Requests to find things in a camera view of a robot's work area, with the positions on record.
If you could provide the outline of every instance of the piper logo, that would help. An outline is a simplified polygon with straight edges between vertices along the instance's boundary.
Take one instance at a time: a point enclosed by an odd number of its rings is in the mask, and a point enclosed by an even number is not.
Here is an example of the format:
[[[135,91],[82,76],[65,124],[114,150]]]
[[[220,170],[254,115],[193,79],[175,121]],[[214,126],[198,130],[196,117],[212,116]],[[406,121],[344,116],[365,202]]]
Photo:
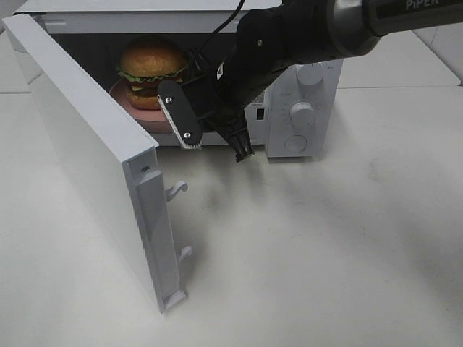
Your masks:
[[[439,5],[439,0],[407,0],[405,10],[422,9],[433,5]]]

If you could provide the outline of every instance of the sesame bun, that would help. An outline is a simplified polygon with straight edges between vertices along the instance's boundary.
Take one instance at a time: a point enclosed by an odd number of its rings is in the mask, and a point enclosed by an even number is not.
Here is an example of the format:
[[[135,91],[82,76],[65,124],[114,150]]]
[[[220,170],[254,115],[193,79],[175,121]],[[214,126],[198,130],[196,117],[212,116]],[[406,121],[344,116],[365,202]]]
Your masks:
[[[144,35],[125,48],[120,61],[123,72],[136,77],[156,77],[184,69],[187,60],[174,43],[157,35]]]

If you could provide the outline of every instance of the control panel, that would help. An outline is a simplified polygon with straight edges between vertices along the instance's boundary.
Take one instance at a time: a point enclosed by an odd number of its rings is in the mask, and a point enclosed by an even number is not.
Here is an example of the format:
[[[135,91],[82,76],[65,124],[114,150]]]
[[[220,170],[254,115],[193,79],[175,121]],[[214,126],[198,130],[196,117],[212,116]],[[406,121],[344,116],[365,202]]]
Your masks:
[[[342,60],[294,65],[269,90],[267,156],[320,154]]]

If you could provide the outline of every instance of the hamburger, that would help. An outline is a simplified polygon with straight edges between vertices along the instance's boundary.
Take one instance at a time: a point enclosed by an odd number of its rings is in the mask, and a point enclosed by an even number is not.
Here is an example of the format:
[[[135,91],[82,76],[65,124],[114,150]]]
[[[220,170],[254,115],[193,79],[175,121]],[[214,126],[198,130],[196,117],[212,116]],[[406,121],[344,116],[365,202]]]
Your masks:
[[[158,110],[159,84],[167,79],[183,82],[187,67],[187,58],[178,46],[160,36],[145,35],[124,49],[118,75],[126,79],[132,106]]]

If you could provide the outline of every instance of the lettuce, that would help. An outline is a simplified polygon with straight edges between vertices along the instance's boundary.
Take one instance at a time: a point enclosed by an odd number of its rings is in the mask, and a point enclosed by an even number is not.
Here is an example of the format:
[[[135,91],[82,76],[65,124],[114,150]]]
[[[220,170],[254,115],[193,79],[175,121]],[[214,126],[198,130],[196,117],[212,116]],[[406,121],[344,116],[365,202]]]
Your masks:
[[[185,65],[184,67],[182,67],[180,70],[172,72],[171,74],[165,74],[165,75],[162,75],[162,76],[154,76],[154,77],[132,76],[131,74],[127,74],[126,72],[122,71],[121,67],[117,67],[116,69],[117,69],[118,76],[123,77],[123,78],[127,78],[130,82],[142,83],[142,82],[145,82],[145,81],[146,82],[155,82],[156,80],[162,80],[164,77],[169,77],[169,78],[177,77],[180,74],[180,72],[183,72],[187,68],[188,68],[188,64]]]

